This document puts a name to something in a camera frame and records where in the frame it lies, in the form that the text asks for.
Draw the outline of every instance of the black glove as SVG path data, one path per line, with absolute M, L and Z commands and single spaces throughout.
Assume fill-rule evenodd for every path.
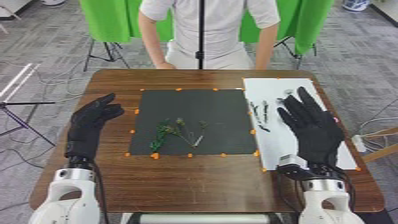
M 95 158 L 99 134 L 104 122 L 124 113 L 120 104 L 108 104 L 115 99 L 110 93 L 99 97 L 74 112 L 67 132 L 65 158 L 79 156 L 90 161 Z
M 337 148 L 344 134 L 332 114 L 328 111 L 321 111 L 303 87 L 296 92 L 301 102 L 289 96 L 284 100 L 287 111 L 277 108 L 277 112 L 296 136 L 298 156 L 312 164 L 335 166 Z

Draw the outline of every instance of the white t-shirt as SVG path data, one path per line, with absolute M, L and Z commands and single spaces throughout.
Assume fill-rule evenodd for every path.
M 173 14 L 172 47 L 191 57 L 198 49 L 198 0 L 142 0 L 140 12 L 156 21 Z M 275 0 L 205 0 L 204 58 L 221 57 L 241 49 L 239 25 L 248 9 L 257 28 L 278 23 Z

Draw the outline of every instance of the orange marker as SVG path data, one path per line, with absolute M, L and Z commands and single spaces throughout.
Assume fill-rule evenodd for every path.
M 150 154 L 150 157 L 152 157 L 154 160 L 159 158 L 159 155 L 158 155 L 156 152 Z
M 255 152 L 252 153 L 252 155 L 253 155 L 255 157 L 259 157 L 259 150 L 255 150 Z

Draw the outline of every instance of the black cloth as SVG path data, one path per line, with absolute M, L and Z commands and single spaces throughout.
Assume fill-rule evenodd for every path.
M 182 118 L 193 139 L 200 136 L 198 121 L 207 123 L 204 138 L 197 149 L 182 139 L 166 135 L 159 155 L 250 154 L 255 151 L 255 140 L 250 134 L 252 125 L 248 107 L 241 90 L 145 90 L 140 100 L 140 113 L 134 119 L 131 136 L 131 155 L 150 154 L 150 142 L 156 137 L 156 125 L 165 119 L 175 126 Z

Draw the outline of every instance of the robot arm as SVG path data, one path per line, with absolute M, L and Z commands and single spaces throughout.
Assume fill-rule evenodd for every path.
M 74 112 L 67 132 L 65 168 L 56 170 L 47 197 L 30 217 L 30 224 L 97 224 L 99 204 L 92 164 L 104 122 L 122 114 L 118 104 L 108 104 L 115 95 L 97 98 Z M 79 198 L 62 197 L 79 192 Z
M 94 172 L 81 168 L 60 169 L 49 184 L 46 201 L 28 224 L 97 224 L 99 205 L 94 189 Z M 81 192 L 79 198 L 62 200 L 62 196 L 72 192 Z
M 364 224 L 358 216 L 349 210 L 349 195 L 344 189 L 344 181 L 337 178 L 335 171 L 325 174 L 307 168 L 305 160 L 296 155 L 280 158 L 277 172 L 293 180 L 300 181 L 303 187 L 305 208 L 300 214 L 300 224 Z M 333 209 L 325 209 L 323 201 L 330 202 Z
M 298 88 L 300 100 L 289 96 L 278 115 L 298 140 L 298 156 L 280 158 L 277 172 L 303 186 L 305 208 L 300 214 L 300 224 L 362 224 L 353 214 L 341 178 L 342 170 L 335 167 L 337 148 L 344 139 L 342 131 L 328 111 L 323 111 L 314 99 Z M 333 205 L 325 209 L 323 201 Z

